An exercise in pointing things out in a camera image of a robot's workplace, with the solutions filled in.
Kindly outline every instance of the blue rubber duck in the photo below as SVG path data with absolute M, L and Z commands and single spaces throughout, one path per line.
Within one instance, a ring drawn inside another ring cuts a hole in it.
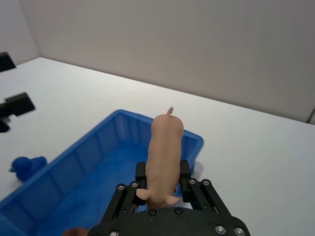
M 46 165 L 47 159 L 43 156 L 33 159 L 21 156 L 12 162 L 12 168 L 9 171 L 15 172 L 16 177 L 24 182 Z

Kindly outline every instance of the black bracket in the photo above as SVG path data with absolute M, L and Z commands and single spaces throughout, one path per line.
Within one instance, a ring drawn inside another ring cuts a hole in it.
M 25 92 L 6 98 L 5 102 L 0 104 L 0 133 L 10 130 L 8 125 L 10 115 L 18 117 L 33 110 L 35 106 Z
M 0 53 L 0 72 L 14 68 L 15 64 L 13 63 L 10 55 L 7 52 Z
M 136 181 L 119 184 L 101 222 L 88 236 L 250 236 L 246 225 L 231 216 L 210 180 L 197 181 L 190 176 L 188 161 L 181 161 L 180 187 L 183 201 L 192 209 L 170 207 L 137 212 L 145 202 L 136 196 L 146 189 L 145 162 L 137 163 Z

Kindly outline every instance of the blue plastic bin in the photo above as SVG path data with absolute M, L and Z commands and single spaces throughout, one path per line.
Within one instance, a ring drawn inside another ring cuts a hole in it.
M 1 236 L 59 236 L 103 216 L 115 187 L 147 160 L 152 118 L 117 110 L 0 204 Z M 203 139 L 185 130 L 182 159 L 193 168 Z

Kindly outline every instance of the toy pig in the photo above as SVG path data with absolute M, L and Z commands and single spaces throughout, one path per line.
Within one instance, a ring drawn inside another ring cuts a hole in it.
M 166 114 L 156 117 L 151 125 L 148 161 L 146 164 L 147 189 L 137 189 L 137 196 L 146 200 L 149 208 L 162 208 L 179 201 L 174 197 L 180 177 L 181 143 L 184 133 L 182 121 Z

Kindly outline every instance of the white table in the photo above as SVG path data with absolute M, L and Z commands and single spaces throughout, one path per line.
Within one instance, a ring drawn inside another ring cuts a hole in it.
M 0 134 L 1 199 L 19 186 L 7 171 L 14 158 L 51 161 L 117 109 L 155 117 L 173 106 L 204 138 L 199 179 L 252 236 L 314 235 L 313 125 L 43 58 L 0 74 L 0 98 L 23 91 L 37 110 Z

